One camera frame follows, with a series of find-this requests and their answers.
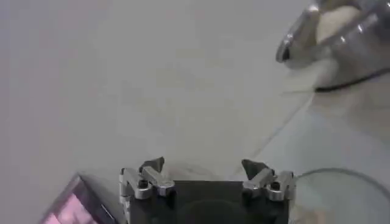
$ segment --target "stainless steel bowl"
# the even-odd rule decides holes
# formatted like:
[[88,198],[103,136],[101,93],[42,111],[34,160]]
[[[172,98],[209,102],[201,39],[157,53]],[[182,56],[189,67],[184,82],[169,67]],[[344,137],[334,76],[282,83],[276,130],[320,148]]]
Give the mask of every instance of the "stainless steel bowl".
[[[361,14],[333,36],[316,44],[322,13],[350,5]],[[290,68],[334,58],[339,70],[321,88],[345,86],[390,71],[390,1],[318,0],[307,7],[280,44],[276,60]]]

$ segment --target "metal clamp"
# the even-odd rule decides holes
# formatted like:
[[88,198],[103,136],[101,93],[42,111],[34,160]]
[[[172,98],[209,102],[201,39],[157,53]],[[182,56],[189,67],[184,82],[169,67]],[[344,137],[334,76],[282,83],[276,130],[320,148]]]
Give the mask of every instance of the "metal clamp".
[[141,176],[145,178],[145,180],[152,183],[152,185],[157,188],[158,194],[162,197],[167,197],[171,192],[174,191],[175,182],[162,176],[151,166],[142,167]]
[[262,189],[273,180],[274,171],[264,168],[251,180],[243,182],[243,191],[249,193],[251,198],[259,197]]
[[135,169],[123,168],[119,175],[119,194],[121,197],[132,195],[136,199],[147,199],[152,196],[152,185],[142,178]]
[[283,171],[266,186],[267,198],[271,201],[293,200],[295,197],[294,174]]

